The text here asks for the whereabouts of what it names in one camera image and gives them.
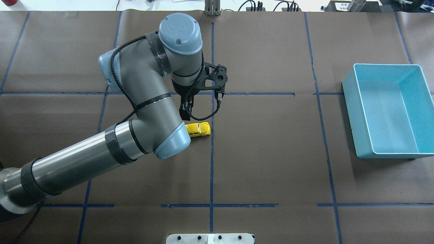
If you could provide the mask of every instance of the plastic bin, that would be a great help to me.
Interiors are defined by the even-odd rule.
[[[359,158],[434,155],[434,103],[419,65],[357,63],[342,86]]]

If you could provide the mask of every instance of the toy car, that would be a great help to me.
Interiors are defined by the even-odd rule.
[[[211,127],[208,122],[187,124],[185,128],[190,137],[208,136],[211,134]]]

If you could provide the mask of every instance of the cable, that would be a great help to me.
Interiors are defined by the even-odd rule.
[[[119,123],[123,123],[125,121],[127,121],[129,118],[131,118],[131,116],[133,116],[133,114],[135,114],[135,110],[133,110],[129,115],[127,115],[123,120],[121,120]]]
[[[288,5],[288,9],[289,9],[289,2],[287,2],[287,1],[280,1],[280,2],[276,5],[276,7],[274,7],[273,12],[276,10],[276,8],[277,8],[281,3],[286,3],[286,4]]]
[[[204,64],[205,64],[204,52],[202,52],[202,66],[201,67],[203,67]],[[202,72],[199,72],[199,74],[197,75],[197,77],[194,79],[193,84],[191,84],[189,90],[185,94],[184,101],[183,101],[184,102],[183,106],[184,106],[185,111],[187,111],[187,114],[190,116],[190,118],[192,118],[194,120],[197,120],[197,121],[202,121],[202,120],[206,120],[206,119],[211,118],[212,116],[214,116],[218,112],[218,110],[220,109],[220,105],[221,105],[221,100],[217,100],[216,110],[214,112],[212,112],[210,115],[208,115],[207,117],[204,117],[204,118],[201,118],[201,119],[194,117],[191,114],[191,112],[187,109],[188,97],[190,96],[190,93],[193,90],[194,85],[196,85],[200,81],[201,75],[202,75]]]
[[[298,12],[299,5],[295,1],[289,2],[289,1],[284,1],[284,0],[280,1],[276,5],[276,7],[273,9],[273,12],[277,9],[277,7],[279,6],[279,4],[281,4],[281,3],[286,3],[287,4],[287,8],[286,8],[287,12],[290,12],[290,11],[291,12]]]
[[[250,10],[251,10],[251,11],[254,11],[254,10],[256,9],[256,3],[255,3],[255,1],[253,1],[253,0],[247,0],[247,1],[245,1],[245,2],[240,6],[240,8],[238,9],[238,11],[240,11],[241,8],[244,6],[244,4],[246,4],[247,2],[250,2],[250,4],[253,3],[253,7],[250,7]]]
[[[135,43],[135,42],[137,42],[137,41],[143,40],[143,39],[146,39],[146,37],[145,37],[145,36],[140,36],[140,37],[137,37],[137,38],[134,39],[134,40],[131,40],[131,41],[127,42],[127,43],[124,43],[122,46],[118,47],[118,48],[113,52],[112,57],[111,57],[111,59],[110,59],[110,69],[111,69],[111,71],[112,71],[113,78],[115,79],[116,84],[118,85],[119,89],[120,89],[120,90],[122,91],[122,93],[127,97],[128,101],[131,103],[131,106],[133,107],[133,112],[130,113],[130,114],[129,114],[125,119],[129,119],[133,114],[136,113],[136,111],[137,111],[137,106],[136,106],[136,104],[134,103],[132,97],[128,94],[127,91],[125,91],[124,87],[122,86],[122,84],[121,84],[120,81],[119,81],[119,78],[118,78],[118,76],[116,75],[116,71],[115,71],[114,60],[115,60],[115,56],[116,56],[116,54],[118,54],[118,53],[119,53],[119,52],[120,52],[124,47],[126,47],[126,46],[128,46],[128,45],[130,45],[130,44],[133,44],[133,43]]]
[[[33,224],[33,222],[35,221],[36,217],[39,214],[39,211],[41,211],[42,208],[42,204],[44,204],[44,201],[42,201],[39,206],[38,209],[36,209],[35,214],[33,215],[33,217],[30,219],[29,223],[26,225],[26,227],[24,228],[24,230],[21,232],[21,234],[15,239],[13,240],[10,244],[15,244],[17,243],[23,236],[24,234],[27,232],[27,230],[30,228],[30,226]]]

